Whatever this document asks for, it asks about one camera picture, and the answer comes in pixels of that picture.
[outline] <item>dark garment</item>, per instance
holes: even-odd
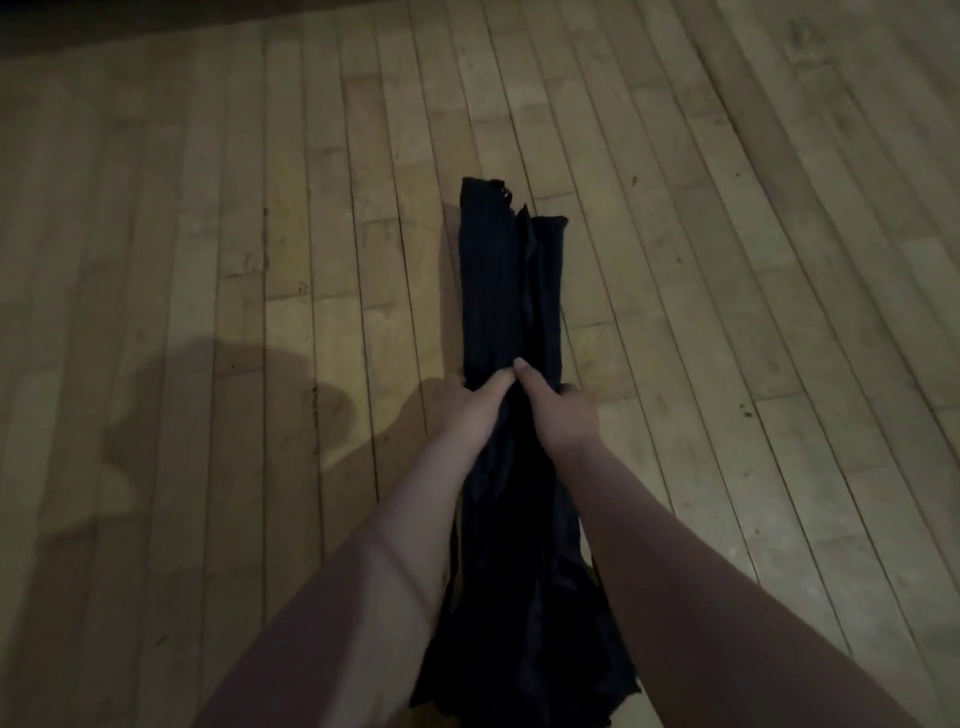
[[[510,200],[503,182],[464,179],[467,387],[523,356],[557,389],[566,219],[514,215]],[[519,384],[467,477],[461,528],[462,591],[451,579],[411,703],[433,701],[467,727],[609,724],[636,692],[634,668]]]

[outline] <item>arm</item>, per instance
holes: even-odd
[[[663,508],[600,442],[584,395],[558,395],[525,362],[515,367],[664,726],[917,726],[850,658]]]
[[[384,725],[406,707],[444,590],[457,495],[514,382],[447,383],[439,431],[253,642],[194,723]]]

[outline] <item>black cloth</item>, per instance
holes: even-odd
[[[510,201],[503,182],[463,181],[467,387],[523,356],[557,389],[566,219],[514,215]],[[634,667],[519,384],[464,485],[461,530],[462,591],[451,579],[411,704],[433,701],[467,727],[608,725],[637,690]]]

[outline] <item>hand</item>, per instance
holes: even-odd
[[[514,370],[501,369],[476,392],[470,392],[458,377],[447,377],[436,398],[434,431],[457,439],[476,457],[490,440],[500,403],[514,381]]]
[[[590,397],[572,384],[562,384],[557,394],[540,372],[520,358],[514,360],[514,372],[533,405],[537,437],[551,459],[600,442],[600,418]]]

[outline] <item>forearm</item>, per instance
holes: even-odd
[[[664,725],[916,725],[849,658],[680,524],[602,445],[556,462]]]
[[[440,608],[471,465],[457,442],[431,441],[257,638],[196,725],[378,725],[402,710]]]

